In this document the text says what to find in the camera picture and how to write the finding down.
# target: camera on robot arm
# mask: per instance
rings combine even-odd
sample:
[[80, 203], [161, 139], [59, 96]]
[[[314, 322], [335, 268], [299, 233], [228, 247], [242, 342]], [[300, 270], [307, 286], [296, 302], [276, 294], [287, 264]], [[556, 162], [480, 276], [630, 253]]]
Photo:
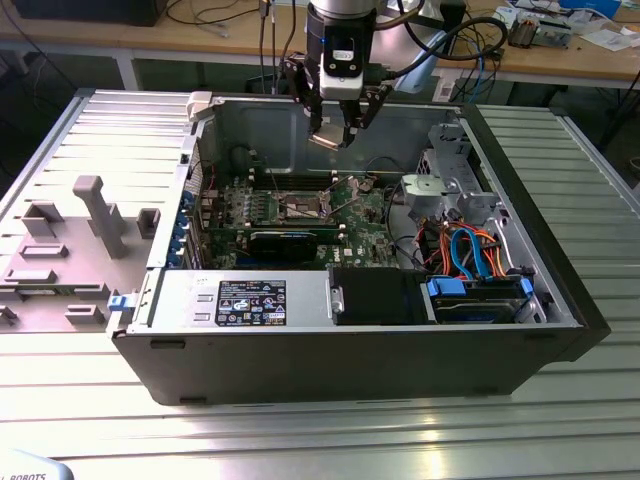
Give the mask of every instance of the camera on robot arm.
[[[387, 0], [311, 0], [307, 8], [307, 53], [289, 56], [282, 68], [291, 95], [309, 117], [309, 139], [324, 147], [338, 150], [353, 143], [359, 129], [366, 129], [393, 90], [393, 82], [422, 65], [429, 57], [448, 60], [472, 60], [498, 49], [507, 38], [505, 25], [490, 17], [458, 22], [431, 48], [418, 43], [424, 53], [399, 71], [390, 71], [381, 63], [370, 63], [376, 31], [395, 27], [415, 34], [408, 21], [418, 15], [428, 0], [419, 0], [415, 8], [405, 11], [396, 0], [397, 16], [378, 22], [378, 12], [385, 10]], [[495, 45], [472, 55], [453, 56], [442, 53], [442, 47], [460, 31], [478, 23], [489, 23], [501, 31]], [[337, 101], [344, 126], [324, 122], [323, 100]]]

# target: power supply label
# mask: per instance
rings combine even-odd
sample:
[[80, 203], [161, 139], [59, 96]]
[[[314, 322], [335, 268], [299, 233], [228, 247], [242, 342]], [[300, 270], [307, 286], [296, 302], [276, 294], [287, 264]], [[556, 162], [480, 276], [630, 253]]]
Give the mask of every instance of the power supply label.
[[284, 280], [220, 282], [216, 323], [221, 327], [286, 325], [286, 282]]

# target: blue connector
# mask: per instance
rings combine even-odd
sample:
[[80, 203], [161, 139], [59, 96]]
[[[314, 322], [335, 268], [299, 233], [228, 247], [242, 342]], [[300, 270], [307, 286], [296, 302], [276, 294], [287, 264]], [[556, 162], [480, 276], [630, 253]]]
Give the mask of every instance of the blue connector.
[[181, 258], [175, 253], [169, 253], [167, 255], [167, 267], [168, 268], [179, 268], [182, 264]]
[[178, 212], [178, 214], [176, 215], [176, 223], [181, 227], [186, 227], [187, 225], [189, 225], [189, 219], [184, 213]]
[[435, 277], [427, 283], [427, 291], [430, 297], [442, 296], [465, 296], [467, 291], [462, 280], [451, 277]]
[[531, 285], [531, 281], [528, 278], [520, 279], [520, 286], [527, 297], [531, 298], [533, 296], [533, 285]]
[[185, 208], [193, 207], [196, 204], [196, 199], [193, 196], [193, 193], [185, 190], [182, 192], [182, 206]]
[[180, 225], [174, 225], [173, 232], [171, 232], [171, 236], [173, 238], [180, 239], [180, 238], [184, 238], [185, 235], [186, 235], [186, 232], [184, 231], [184, 228], [182, 228]]
[[172, 238], [169, 242], [169, 251], [175, 253], [182, 248], [182, 243], [176, 238]]
[[132, 312], [136, 308], [138, 295], [133, 293], [129, 295], [112, 295], [107, 303], [110, 312]]

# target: aluminum profile table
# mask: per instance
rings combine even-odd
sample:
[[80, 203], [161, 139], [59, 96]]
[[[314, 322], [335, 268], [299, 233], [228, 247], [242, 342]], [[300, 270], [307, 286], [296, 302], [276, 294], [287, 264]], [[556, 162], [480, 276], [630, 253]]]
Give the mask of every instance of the aluminum profile table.
[[[144, 178], [134, 172], [146, 165], [153, 171], [144, 173], [158, 180], [153, 188], [166, 188], [159, 174], [177, 155], [96, 165], [87, 153], [66, 156], [65, 141], [79, 129], [100, 127], [87, 124], [99, 119], [116, 136], [143, 126], [149, 130], [140, 137], [165, 128], [177, 133], [186, 126], [184, 102], [180, 94], [122, 92], [74, 99], [0, 205], [2, 253], [10, 252], [7, 239], [20, 234], [13, 217], [28, 203], [25, 195], [56, 164], [66, 168], [56, 172], [73, 175], [88, 165], [119, 171], [105, 179], [113, 192], [127, 188], [118, 185], [125, 178], [139, 186]], [[159, 111], [145, 115], [149, 109]], [[546, 367], [510, 397], [165, 407], [153, 402], [104, 333], [3, 334], [3, 443], [60, 459], [80, 480], [638, 478], [638, 205], [568, 119], [540, 109], [481, 112], [613, 329], [578, 362]], [[120, 208], [129, 201], [112, 200]]]

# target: electronic device on table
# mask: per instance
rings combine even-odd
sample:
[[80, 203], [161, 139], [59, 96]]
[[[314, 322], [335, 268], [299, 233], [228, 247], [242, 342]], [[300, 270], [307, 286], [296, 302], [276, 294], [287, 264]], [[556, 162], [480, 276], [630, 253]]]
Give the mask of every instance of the electronic device on table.
[[508, 394], [607, 335], [558, 204], [636, 207], [515, 170], [543, 132], [593, 182], [588, 145], [548, 111], [378, 117], [332, 151], [285, 98], [81, 94], [0, 202], [0, 332], [106, 326], [167, 405]]
[[167, 0], [15, 0], [22, 18], [153, 27]]
[[387, 105], [339, 152], [282, 99], [189, 110], [142, 287], [109, 300], [156, 401], [507, 394], [607, 334], [475, 107]]

